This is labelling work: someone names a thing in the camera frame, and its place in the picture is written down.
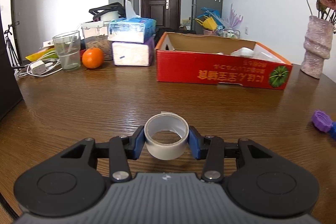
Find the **orange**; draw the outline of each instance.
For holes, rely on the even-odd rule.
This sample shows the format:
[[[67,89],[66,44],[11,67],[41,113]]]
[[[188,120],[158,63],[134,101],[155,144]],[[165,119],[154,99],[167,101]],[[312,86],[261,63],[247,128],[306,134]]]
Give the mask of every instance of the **orange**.
[[[104,62],[104,53],[99,48],[90,48],[83,53],[83,65],[89,69],[98,68]]]

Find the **white logo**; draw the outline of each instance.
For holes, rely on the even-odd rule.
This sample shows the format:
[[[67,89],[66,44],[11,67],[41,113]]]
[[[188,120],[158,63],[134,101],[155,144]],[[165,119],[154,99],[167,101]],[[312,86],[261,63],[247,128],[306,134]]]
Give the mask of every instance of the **white logo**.
[[[171,179],[171,176],[170,175],[164,175],[163,177],[162,177],[162,179],[164,179],[164,180],[170,180]]]

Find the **purple bottle cap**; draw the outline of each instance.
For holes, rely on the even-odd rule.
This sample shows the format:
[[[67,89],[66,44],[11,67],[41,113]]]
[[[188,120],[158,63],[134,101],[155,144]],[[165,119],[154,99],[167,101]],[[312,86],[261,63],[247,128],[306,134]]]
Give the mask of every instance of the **purple bottle cap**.
[[[314,126],[317,127],[318,130],[328,133],[331,129],[333,122],[330,119],[330,117],[325,114],[325,112],[316,110],[311,117],[311,120],[313,121]]]

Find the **roll of tape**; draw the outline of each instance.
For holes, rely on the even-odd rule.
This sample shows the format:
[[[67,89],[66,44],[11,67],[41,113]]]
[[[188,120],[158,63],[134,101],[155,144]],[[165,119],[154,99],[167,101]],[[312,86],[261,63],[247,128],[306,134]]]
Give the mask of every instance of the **roll of tape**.
[[[152,136],[159,131],[172,131],[181,139],[172,144],[159,143]],[[171,112],[162,112],[151,117],[144,128],[146,145],[149,153],[160,160],[173,160],[181,156],[187,146],[189,125],[179,115]]]

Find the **ceramic vase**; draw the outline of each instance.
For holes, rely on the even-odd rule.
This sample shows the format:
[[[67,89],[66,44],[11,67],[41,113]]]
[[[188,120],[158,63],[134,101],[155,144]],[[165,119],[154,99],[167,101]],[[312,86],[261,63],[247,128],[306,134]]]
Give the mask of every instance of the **ceramic vase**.
[[[330,58],[334,25],[317,16],[310,16],[303,47],[306,50],[301,70],[319,79],[325,59]]]

